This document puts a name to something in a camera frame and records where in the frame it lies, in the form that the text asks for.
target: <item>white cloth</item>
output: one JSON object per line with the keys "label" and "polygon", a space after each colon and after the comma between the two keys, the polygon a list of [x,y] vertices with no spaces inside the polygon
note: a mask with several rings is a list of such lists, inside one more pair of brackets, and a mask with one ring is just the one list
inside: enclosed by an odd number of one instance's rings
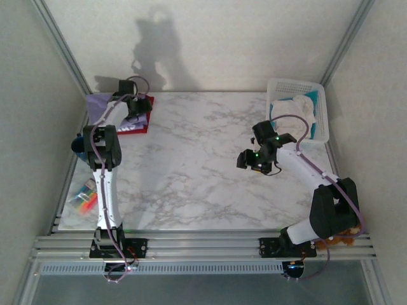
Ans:
{"label": "white cloth", "polygon": [[[297,95],[292,100],[275,100],[272,102],[272,105],[272,118],[283,114],[296,114],[304,118],[310,126],[306,138],[309,139],[311,137],[311,126],[316,120],[314,117],[314,104],[309,97]],[[306,130],[304,122],[297,118],[281,118],[274,121],[274,123],[274,129],[279,135],[289,133],[297,140],[302,137]]]}

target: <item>white wall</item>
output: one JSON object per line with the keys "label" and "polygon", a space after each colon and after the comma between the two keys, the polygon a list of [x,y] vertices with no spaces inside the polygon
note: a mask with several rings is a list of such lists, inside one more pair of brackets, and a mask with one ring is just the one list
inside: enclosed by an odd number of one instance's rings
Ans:
{"label": "white wall", "polygon": [[265,91],[320,81],[361,0],[46,0],[90,87]]}
{"label": "white wall", "polygon": [[85,103],[29,1],[0,5],[0,304],[45,234]]}
{"label": "white wall", "polygon": [[407,5],[376,0],[326,93],[342,174],[361,210],[394,304],[406,304]]}

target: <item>marble tabletop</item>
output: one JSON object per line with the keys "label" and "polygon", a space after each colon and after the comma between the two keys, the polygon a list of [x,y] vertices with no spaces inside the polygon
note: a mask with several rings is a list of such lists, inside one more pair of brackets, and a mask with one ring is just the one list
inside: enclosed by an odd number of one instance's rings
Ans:
{"label": "marble tabletop", "polygon": [[[147,134],[120,135],[119,210],[125,229],[280,229],[308,217],[312,195],[287,169],[267,177],[236,167],[263,121],[265,93],[152,93]],[[323,144],[304,153],[331,169]],[[92,177],[78,160],[69,199]],[[94,230],[97,207],[69,202],[59,230]]]}

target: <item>white basket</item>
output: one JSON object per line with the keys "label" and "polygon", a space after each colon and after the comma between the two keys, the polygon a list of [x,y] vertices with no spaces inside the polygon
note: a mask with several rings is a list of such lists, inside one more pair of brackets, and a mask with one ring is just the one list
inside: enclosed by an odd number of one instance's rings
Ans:
{"label": "white basket", "polygon": [[329,140],[328,113],[324,87],[309,81],[293,81],[292,79],[272,78],[267,84],[266,119],[270,114],[270,103],[282,98],[318,90],[318,101],[315,107],[315,133],[312,139],[304,139],[303,143],[326,143]]}

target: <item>perforated basket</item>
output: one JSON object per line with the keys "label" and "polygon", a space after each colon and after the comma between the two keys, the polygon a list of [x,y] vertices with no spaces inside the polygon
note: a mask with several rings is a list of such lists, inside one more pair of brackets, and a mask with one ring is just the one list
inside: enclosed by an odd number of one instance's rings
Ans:
{"label": "perforated basket", "polygon": [[270,104],[274,100],[295,97],[296,95],[318,91],[318,101],[314,108],[315,131],[312,139],[304,139],[304,143],[326,143],[329,140],[328,114],[324,87],[309,81],[272,78],[267,84],[266,119],[270,119]]}

